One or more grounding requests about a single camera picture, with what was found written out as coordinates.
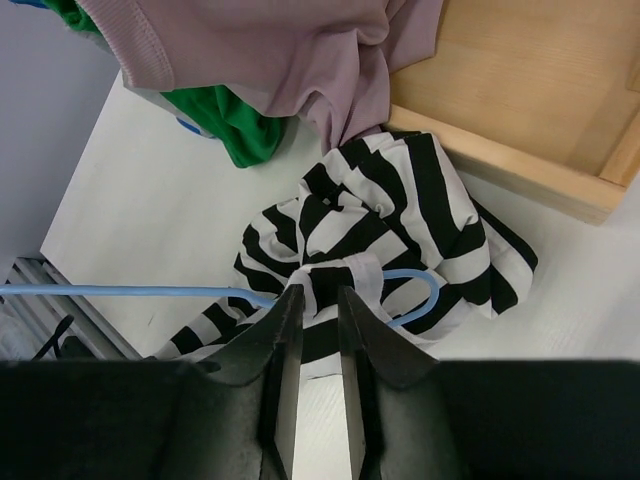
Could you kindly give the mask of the black white striped tank top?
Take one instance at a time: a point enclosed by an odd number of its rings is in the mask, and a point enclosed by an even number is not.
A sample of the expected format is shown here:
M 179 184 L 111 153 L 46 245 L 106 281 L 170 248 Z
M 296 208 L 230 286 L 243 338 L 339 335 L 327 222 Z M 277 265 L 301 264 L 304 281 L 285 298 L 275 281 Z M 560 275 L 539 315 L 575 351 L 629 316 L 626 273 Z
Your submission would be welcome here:
M 234 262 L 236 284 L 277 298 L 305 288 L 302 375 L 340 371 L 337 291 L 372 296 L 428 349 L 476 317 L 528 296 L 538 259 L 468 193 L 429 133 L 373 134 L 333 149 L 297 195 L 258 214 Z

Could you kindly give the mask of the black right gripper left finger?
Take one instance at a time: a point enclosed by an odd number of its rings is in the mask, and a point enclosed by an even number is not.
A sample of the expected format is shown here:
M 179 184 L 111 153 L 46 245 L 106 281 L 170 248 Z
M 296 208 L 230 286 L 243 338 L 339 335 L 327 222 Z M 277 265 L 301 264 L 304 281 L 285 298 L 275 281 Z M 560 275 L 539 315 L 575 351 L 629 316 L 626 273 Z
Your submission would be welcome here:
M 304 293 L 210 357 L 1 366 L 5 479 L 287 479 Z

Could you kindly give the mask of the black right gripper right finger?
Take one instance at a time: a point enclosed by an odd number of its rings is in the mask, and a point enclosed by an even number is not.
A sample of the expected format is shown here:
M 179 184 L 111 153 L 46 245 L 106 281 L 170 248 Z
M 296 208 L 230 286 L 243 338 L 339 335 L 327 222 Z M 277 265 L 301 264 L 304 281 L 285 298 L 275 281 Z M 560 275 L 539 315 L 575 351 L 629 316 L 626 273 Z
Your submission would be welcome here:
M 635 479 L 639 366 L 625 360 L 447 360 L 338 294 L 356 479 Z

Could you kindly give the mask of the mauve pink tank top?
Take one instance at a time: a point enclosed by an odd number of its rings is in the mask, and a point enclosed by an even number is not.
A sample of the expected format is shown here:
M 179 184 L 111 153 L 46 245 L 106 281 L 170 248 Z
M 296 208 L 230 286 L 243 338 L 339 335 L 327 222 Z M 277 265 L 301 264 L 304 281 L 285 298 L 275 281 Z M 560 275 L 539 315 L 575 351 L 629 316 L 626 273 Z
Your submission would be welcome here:
M 435 53 L 440 1 L 84 1 L 130 83 L 223 85 L 325 149 L 391 113 L 391 75 Z

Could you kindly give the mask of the light blue wire hanger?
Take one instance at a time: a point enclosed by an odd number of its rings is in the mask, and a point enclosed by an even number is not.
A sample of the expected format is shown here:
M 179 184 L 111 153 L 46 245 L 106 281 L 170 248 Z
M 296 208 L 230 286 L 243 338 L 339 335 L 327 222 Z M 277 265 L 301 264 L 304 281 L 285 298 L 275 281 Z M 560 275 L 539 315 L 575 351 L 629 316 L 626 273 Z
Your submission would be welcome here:
M 436 279 L 426 271 L 396 269 L 383 272 L 385 280 L 420 279 L 429 285 L 430 296 L 426 303 L 412 313 L 391 321 L 392 327 L 403 326 L 429 313 L 440 296 Z M 59 284 L 4 284 L 1 295 L 50 295 L 50 296 L 108 296 L 108 297 L 221 297 L 239 298 L 253 306 L 272 308 L 275 300 L 256 293 L 231 287 L 186 287 L 186 286 L 104 286 L 104 285 L 59 285 Z

